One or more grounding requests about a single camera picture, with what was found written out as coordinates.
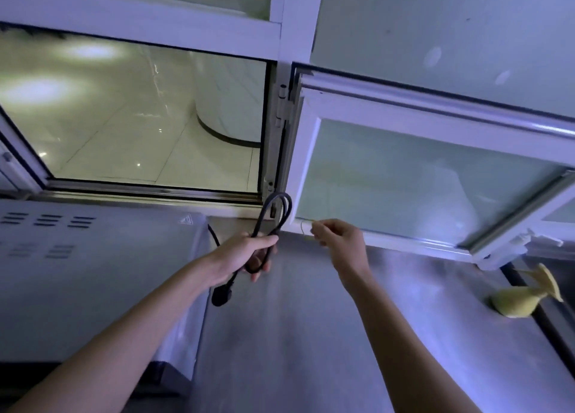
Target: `black cable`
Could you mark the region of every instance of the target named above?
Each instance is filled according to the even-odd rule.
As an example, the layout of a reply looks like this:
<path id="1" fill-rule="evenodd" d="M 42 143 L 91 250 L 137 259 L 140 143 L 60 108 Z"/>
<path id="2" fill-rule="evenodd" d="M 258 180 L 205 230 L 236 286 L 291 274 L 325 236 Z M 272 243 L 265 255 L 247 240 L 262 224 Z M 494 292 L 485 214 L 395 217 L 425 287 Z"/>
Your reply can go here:
<path id="1" fill-rule="evenodd" d="M 279 233 L 279 230 L 282 228 L 282 226 L 288 220 L 289 215 L 291 213 L 291 197 L 285 192 L 274 192 L 266 199 L 266 201 L 263 203 L 262 210 L 259 213 L 258 220 L 255 223 L 254 232 L 251 234 L 251 237 L 253 237 L 253 238 L 257 237 L 257 235 L 259 234 L 259 229 L 262 227 L 263 218 L 266 216 L 267 210 L 270 208 L 270 206 L 273 204 L 273 202 L 276 201 L 276 199 L 278 199 L 278 198 L 282 202 L 282 216 L 281 216 L 277 226 L 273 230 L 271 230 L 267 235 L 271 236 L 274 234 L 277 235 Z M 216 233 L 214 233 L 214 231 L 210 227 L 210 225 L 208 225 L 208 230 L 212 234 L 212 237 L 214 238 L 216 245 L 220 246 L 220 242 L 218 241 Z M 243 266 L 243 269 L 248 271 L 250 274 L 255 274 L 255 273 L 260 272 L 263 269 L 263 266 L 267 263 L 267 261 L 270 258 L 271 249 L 272 249 L 272 247 L 269 247 L 266 250 L 266 255 L 263 257 L 262 263 L 256 269 L 251 269 L 248 266 L 248 264 L 245 264 Z M 213 293 L 212 293 L 212 304 L 214 306 L 216 306 L 216 307 L 223 306 L 232 297 L 232 286 L 234 284 L 234 280 L 236 279 L 237 273 L 240 272 L 240 270 L 241 270 L 241 268 L 238 269 L 237 271 L 235 271 L 233 273 L 232 277 L 228 280 L 228 282 L 226 284 L 223 284 L 222 286 L 218 286 L 218 287 L 214 288 Z"/>

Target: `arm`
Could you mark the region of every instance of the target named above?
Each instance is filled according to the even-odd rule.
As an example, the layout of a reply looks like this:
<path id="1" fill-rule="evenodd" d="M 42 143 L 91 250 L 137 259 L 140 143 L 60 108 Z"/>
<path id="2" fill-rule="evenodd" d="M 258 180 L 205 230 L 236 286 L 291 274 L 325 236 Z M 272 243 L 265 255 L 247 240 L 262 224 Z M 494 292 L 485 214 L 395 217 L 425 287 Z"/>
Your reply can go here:
<path id="1" fill-rule="evenodd" d="M 119 412 L 162 339 L 197 296 L 224 281 L 248 260 L 259 266 L 254 252 L 277 240 L 277 236 L 238 235 L 187 264 L 56 368 L 8 412 Z"/>
<path id="2" fill-rule="evenodd" d="M 314 222 L 312 233 L 329 248 L 341 282 L 355 301 L 395 411 L 479 413 L 373 278 L 362 231 L 329 219 Z"/>

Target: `ventilation slot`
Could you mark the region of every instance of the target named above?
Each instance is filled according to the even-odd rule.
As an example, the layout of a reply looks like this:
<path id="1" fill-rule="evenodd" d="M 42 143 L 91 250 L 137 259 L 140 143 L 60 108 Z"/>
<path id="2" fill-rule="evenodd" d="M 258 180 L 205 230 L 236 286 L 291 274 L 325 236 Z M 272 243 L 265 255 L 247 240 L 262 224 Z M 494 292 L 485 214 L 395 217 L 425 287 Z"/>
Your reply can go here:
<path id="1" fill-rule="evenodd" d="M 38 247 L 37 243 L 27 242 L 27 243 L 17 243 L 11 250 L 8 252 L 8 257 L 20 257 L 26 258 L 30 257 L 36 248 Z"/>
<path id="2" fill-rule="evenodd" d="M 62 215 L 40 215 L 36 221 L 34 221 L 35 226 L 40 227 L 55 227 L 55 225 L 60 222 Z"/>
<path id="3" fill-rule="evenodd" d="M 47 259 L 67 259 L 74 248 L 75 245 L 54 245 L 44 257 Z"/>
<path id="4" fill-rule="evenodd" d="M 91 216 L 75 216 L 68 224 L 69 228 L 90 228 L 95 218 Z"/>
<path id="5" fill-rule="evenodd" d="M 23 212 L 8 212 L 2 219 L 0 219 L 0 224 L 12 224 L 17 226 L 22 223 L 28 216 L 28 213 Z"/>

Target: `marble floor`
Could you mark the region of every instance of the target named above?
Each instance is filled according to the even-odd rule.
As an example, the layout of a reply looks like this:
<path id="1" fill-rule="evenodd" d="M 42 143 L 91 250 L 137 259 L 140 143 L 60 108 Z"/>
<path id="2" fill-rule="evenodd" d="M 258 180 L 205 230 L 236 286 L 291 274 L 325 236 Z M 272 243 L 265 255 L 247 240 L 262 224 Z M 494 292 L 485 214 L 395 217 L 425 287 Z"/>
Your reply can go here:
<path id="1" fill-rule="evenodd" d="M 208 134 L 193 54 L 0 32 L 0 104 L 55 177 L 256 192 L 259 149 Z"/>

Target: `yellow object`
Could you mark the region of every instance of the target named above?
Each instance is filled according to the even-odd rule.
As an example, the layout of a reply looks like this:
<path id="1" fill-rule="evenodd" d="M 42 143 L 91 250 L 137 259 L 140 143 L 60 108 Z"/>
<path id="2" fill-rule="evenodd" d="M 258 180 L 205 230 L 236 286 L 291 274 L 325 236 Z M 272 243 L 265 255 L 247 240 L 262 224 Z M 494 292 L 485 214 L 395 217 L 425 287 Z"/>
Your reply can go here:
<path id="1" fill-rule="evenodd" d="M 551 295 L 562 301 L 557 281 L 544 264 L 538 264 L 533 271 L 520 271 L 537 282 L 537 286 L 514 286 L 500 290 L 491 296 L 495 310 L 508 318 L 525 318 L 533 313 L 542 298 Z"/>

